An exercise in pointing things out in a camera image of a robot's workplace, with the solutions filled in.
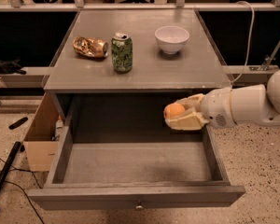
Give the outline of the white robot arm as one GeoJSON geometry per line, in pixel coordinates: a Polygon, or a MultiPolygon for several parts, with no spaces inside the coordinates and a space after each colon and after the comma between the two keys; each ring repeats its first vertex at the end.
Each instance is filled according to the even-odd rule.
{"type": "Polygon", "coordinates": [[[206,124],[218,129],[244,123],[280,128],[280,70],[267,85],[216,89],[177,100],[164,108],[163,116],[171,129],[181,131],[206,124]]]}

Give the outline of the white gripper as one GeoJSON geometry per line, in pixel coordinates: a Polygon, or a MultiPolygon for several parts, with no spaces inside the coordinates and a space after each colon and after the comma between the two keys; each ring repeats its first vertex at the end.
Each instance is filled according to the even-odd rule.
{"type": "Polygon", "coordinates": [[[231,114],[231,88],[212,90],[205,96],[202,93],[191,95],[177,100],[176,103],[185,108],[199,108],[201,106],[203,115],[200,112],[188,112],[185,109],[177,116],[164,118],[166,124],[173,130],[200,130],[208,121],[211,126],[218,129],[235,126],[231,114]]]}

